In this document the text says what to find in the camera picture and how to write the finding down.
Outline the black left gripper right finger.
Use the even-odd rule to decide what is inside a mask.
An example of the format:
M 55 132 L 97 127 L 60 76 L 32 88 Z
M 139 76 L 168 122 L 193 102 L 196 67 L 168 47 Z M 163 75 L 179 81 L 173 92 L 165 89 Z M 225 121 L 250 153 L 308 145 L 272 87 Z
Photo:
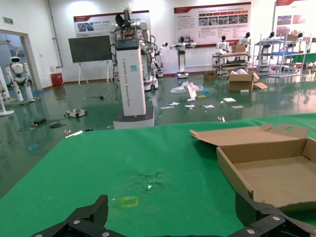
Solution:
M 314 237 L 316 227 L 284 214 L 275 206 L 236 193 L 235 210 L 244 228 L 231 237 Z

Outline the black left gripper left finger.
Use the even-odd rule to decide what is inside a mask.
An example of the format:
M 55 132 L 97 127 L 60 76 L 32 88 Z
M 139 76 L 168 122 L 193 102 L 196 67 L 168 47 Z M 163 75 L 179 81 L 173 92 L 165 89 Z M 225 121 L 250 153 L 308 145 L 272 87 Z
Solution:
M 105 228 L 108 196 L 100 195 L 94 204 L 76 208 L 64 221 L 33 234 L 34 237 L 121 237 Z

